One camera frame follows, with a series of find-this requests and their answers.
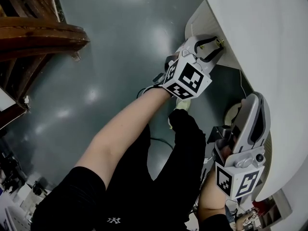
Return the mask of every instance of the yankees logo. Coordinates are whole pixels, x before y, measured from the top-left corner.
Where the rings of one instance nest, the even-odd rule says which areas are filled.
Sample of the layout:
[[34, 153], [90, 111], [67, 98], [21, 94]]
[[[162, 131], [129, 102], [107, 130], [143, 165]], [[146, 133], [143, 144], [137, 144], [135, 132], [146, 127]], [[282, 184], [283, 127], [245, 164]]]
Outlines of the yankees logo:
[[249, 193], [252, 191], [255, 182], [257, 180], [259, 171], [253, 172], [253, 173], [249, 173], [244, 175], [244, 178], [242, 180], [241, 186], [236, 194], [236, 197], [239, 197], [243, 194]]
[[231, 194], [232, 177], [221, 168], [217, 167], [217, 185], [222, 189], [228, 196]]
[[118, 223], [120, 223], [120, 220], [121, 220], [121, 218], [108, 218], [108, 220], [107, 220], [107, 222], [109, 222], [109, 223], [113, 223], [113, 222], [115, 222], [115, 224], [118, 224]]
[[167, 87], [167, 89], [183, 100], [193, 96], [183, 87], [179, 86], [177, 83], [172, 84], [171, 86]]

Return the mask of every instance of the wooden furniture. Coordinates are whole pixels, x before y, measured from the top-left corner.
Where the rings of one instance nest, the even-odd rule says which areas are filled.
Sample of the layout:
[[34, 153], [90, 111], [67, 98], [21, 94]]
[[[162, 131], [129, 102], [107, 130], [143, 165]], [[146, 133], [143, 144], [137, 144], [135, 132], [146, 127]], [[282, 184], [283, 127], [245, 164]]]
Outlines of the wooden furniture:
[[88, 42], [58, 0], [0, 0], [0, 129], [28, 110], [27, 92], [55, 53], [79, 59]]

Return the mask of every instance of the black shirt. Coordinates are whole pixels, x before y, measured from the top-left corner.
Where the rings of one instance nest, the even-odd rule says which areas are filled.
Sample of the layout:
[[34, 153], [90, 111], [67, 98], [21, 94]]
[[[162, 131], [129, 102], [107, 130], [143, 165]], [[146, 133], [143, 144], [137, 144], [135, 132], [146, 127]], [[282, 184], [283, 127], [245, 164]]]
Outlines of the black shirt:
[[[140, 212], [130, 218], [108, 217], [108, 210], [104, 209], [105, 191], [104, 182], [93, 171], [84, 167], [72, 169], [38, 205], [31, 230], [186, 230], [184, 223], [143, 213], [142, 205], [146, 203], [140, 203]], [[172, 211], [172, 207], [155, 211]], [[225, 215], [215, 215], [201, 224], [200, 231], [205, 230], [231, 228]]]

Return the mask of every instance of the black cable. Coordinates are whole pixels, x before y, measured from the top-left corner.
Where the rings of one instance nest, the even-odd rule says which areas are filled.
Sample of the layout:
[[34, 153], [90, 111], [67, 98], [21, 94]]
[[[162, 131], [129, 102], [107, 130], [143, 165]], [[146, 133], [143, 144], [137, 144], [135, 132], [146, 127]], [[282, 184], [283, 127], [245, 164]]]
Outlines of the black cable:
[[142, 88], [142, 89], [138, 92], [136, 99], [139, 97], [140, 92], [142, 92], [143, 90], [145, 90], [145, 88]]
[[171, 144], [169, 144], [169, 143], [168, 143], [166, 140], [164, 140], [164, 139], [151, 138], [151, 140], [154, 140], [154, 141], [161, 141], [161, 142], [163, 142], [163, 143], [169, 145], [170, 148], [173, 150], [173, 146], [172, 146]]
[[189, 214], [195, 213], [195, 212], [197, 212], [197, 210], [198, 210], [198, 206], [195, 205], [195, 206], [192, 208], [192, 210], [191, 210], [191, 212], [190, 212]]
[[204, 169], [203, 174], [202, 174], [201, 184], [202, 184], [202, 182], [203, 182], [203, 180], [204, 180], [205, 172], [206, 172], [206, 168]]
[[240, 205], [240, 203], [239, 203], [238, 201], [234, 201], [234, 200], [231, 200], [231, 199], [227, 199], [226, 201], [228, 201], [228, 200], [237, 203], [237, 204], [239, 205], [239, 208], [241, 208], [244, 212], [246, 212], [246, 210], [244, 210], [244, 209], [241, 207], [241, 205]]

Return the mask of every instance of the screw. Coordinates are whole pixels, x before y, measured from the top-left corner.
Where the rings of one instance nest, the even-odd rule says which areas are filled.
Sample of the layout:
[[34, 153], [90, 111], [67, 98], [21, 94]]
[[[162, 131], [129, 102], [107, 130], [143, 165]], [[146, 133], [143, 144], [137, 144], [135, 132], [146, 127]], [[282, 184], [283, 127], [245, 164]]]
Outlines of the screw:
[[262, 154], [258, 154], [258, 155], [256, 156], [256, 160], [257, 160], [259, 163], [261, 163], [261, 162], [263, 161], [263, 158], [264, 158], [264, 156], [263, 156]]
[[216, 39], [216, 44], [218, 47], [223, 47], [225, 44], [225, 41], [223, 39], [219, 40], [218, 38]]

